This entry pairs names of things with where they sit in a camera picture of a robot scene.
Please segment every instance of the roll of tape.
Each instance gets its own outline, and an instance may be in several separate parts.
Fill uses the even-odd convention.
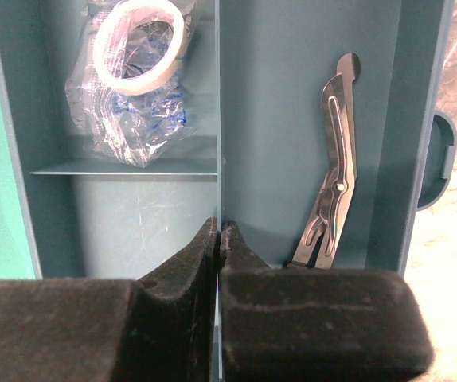
[[[147,22],[164,21],[174,28],[174,35],[163,58],[149,71],[133,78],[118,78],[127,35]],[[92,50],[94,68],[104,86],[127,96],[152,92],[165,84],[178,70],[185,53],[187,38],[181,11],[168,0],[129,0],[116,6],[100,26]]]

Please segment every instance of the storage compartment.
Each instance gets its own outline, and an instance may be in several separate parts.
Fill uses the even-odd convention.
[[[0,94],[38,277],[140,277],[212,215],[280,267],[327,171],[320,96],[347,52],[362,69],[358,179],[335,264],[403,271],[453,0],[203,0],[182,81],[197,132],[145,169],[82,154],[64,82],[83,7],[0,0]]]
[[[141,169],[90,159],[64,93],[81,0],[0,1],[0,93],[37,277],[139,278],[217,214],[214,0],[201,4],[183,85],[195,133]]]
[[[221,1],[224,220],[276,267],[328,170],[320,98],[348,52],[356,191],[336,267],[404,270],[453,4]]]

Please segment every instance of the plastic bag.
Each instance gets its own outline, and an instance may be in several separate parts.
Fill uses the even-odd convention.
[[[136,1],[88,1],[83,14],[80,51],[65,85],[73,122],[81,134],[92,138],[86,150],[99,158],[140,167],[154,161],[174,140],[192,133],[186,125],[184,89],[179,79],[182,58],[198,14],[196,0],[172,1],[183,16],[184,36],[173,64],[169,65],[172,67],[170,76],[165,76],[166,81],[157,88],[132,94],[135,92],[113,88],[106,78],[101,80],[100,65],[106,66],[114,81],[133,83],[143,74],[152,75],[156,65],[165,59],[176,31],[169,22],[159,21],[164,18],[159,7],[166,0],[139,0],[138,3],[147,1],[158,4],[158,8],[152,12],[144,9],[145,17],[136,15],[139,10],[132,10],[109,26],[108,29],[113,29],[108,34],[111,41],[101,59],[99,41],[98,56],[95,47],[100,29],[106,32],[110,18],[128,6],[131,8]],[[135,24],[133,18],[144,23]]]

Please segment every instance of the scissors blade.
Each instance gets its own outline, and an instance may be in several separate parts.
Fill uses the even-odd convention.
[[[343,93],[347,105],[347,118],[349,120],[350,144],[353,149],[354,173],[356,168],[356,131],[354,129],[354,102],[353,102],[353,82],[357,80],[361,73],[361,63],[356,53],[347,53],[338,60],[337,74],[342,75]]]

